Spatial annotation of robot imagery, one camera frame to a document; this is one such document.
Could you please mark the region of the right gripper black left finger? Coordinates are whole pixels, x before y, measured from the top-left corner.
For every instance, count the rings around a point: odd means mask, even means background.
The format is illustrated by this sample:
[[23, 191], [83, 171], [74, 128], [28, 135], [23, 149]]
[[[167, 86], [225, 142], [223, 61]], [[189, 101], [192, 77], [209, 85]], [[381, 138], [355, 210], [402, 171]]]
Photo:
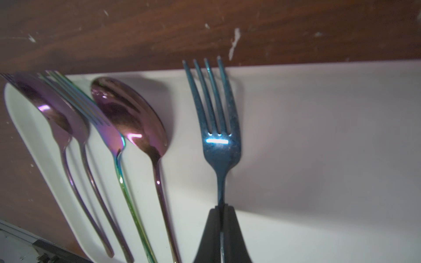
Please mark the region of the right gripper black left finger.
[[220, 210], [218, 206], [209, 211], [205, 229], [194, 263], [220, 263]]

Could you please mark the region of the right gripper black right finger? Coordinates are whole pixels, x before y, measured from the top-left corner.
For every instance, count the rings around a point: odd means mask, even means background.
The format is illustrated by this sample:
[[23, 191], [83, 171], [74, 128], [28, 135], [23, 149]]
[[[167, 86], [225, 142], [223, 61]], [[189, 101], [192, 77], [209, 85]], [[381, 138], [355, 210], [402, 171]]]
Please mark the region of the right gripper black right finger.
[[233, 206], [226, 204], [223, 215], [224, 262], [252, 263]]

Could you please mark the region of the blue fork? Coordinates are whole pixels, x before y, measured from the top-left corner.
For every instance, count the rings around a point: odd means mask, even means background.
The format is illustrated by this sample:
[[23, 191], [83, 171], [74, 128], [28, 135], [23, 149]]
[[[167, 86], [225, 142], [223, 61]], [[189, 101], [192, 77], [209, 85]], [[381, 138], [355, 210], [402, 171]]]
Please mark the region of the blue fork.
[[213, 108], [209, 89], [197, 60], [194, 60], [194, 66], [203, 90], [208, 111], [207, 114], [205, 113], [196, 82], [191, 73], [191, 68], [189, 68], [185, 60], [182, 61], [200, 124], [203, 154], [206, 161], [216, 172], [218, 207], [223, 209], [225, 205], [225, 181], [227, 174], [241, 159], [242, 143], [239, 116], [232, 87], [221, 57], [217, 57], [217, 63], [225, 95], [227, 116], [224, 115], [222, 101], [212, 69], [207, 59], [204, 62], [214, 95], [216, 109]]

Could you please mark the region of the purple spoon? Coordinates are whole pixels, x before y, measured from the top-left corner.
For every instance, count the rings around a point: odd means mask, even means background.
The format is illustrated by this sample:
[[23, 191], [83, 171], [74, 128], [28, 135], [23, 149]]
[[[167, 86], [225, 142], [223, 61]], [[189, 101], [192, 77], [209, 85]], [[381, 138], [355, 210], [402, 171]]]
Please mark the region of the purple spoon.
[[160, 174], [159, 162], [168, 149], [168, 136], [160, 118], [137, 91], [117, 79], [111, 77], [94, 79], [91, 93], [98, 107], [117, 130], [151, 158], [156, 191], [173, 261], [180, 263], [182, 260], [175, 241]]
[[95, 222], [90, 211], [85, 205], [68, 166], [66, 148], [72, 139], [76, 139], [78, 142], [83, 167], [85, 173], [88, 176], [88, 180], [91, 183], [96, 198], [98, 199], [98, 202], [100, 203], [101, 208], [115, 236], [117, 237], [126, 262], [133, 263], [133, 255], [125, 238], [123, 237], [122, 232], [119, 230], [116, 223], [112, 219], [109, 210], [106, 208], [87, 161], [86, 143], [89, 137], [87, 121], [85, 121], [81, 115], [76, 112], [73, 106], [71, 106], [62, 96], [60, 96], [52, 87], [47, 85], [47, 83], [41, 79], [29, 73], [22, 72], [14, 74], [13, 79], [19, 91], [23, 93], [24, 96], [29, 98], [29, 100], [38, 108], [39, 111], [41, 111], [42, 115], [45, 116], [48, 123], [50, 124], [54, 140], [60, 149], [62, 166], [68, 178], [68, 182], [72, 187], [73, 193], [77, 198], [79, 205], [83, 209], [86, 217], [94, 227], [95, 232], [98, 234], [103, 246], [105, 247], [107, 255], [112, 258], [115, 255], [113, 248], [104, 230], [102, 230]]

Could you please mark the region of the aluminium frame rail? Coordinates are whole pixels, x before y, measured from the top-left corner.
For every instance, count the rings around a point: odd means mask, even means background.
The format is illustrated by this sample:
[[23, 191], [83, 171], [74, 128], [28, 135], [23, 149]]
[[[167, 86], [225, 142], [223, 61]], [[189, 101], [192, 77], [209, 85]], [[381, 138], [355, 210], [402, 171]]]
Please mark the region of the aluminium frame rail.
[[1, 220], [2, 263], [90, 263], [20, 227]]

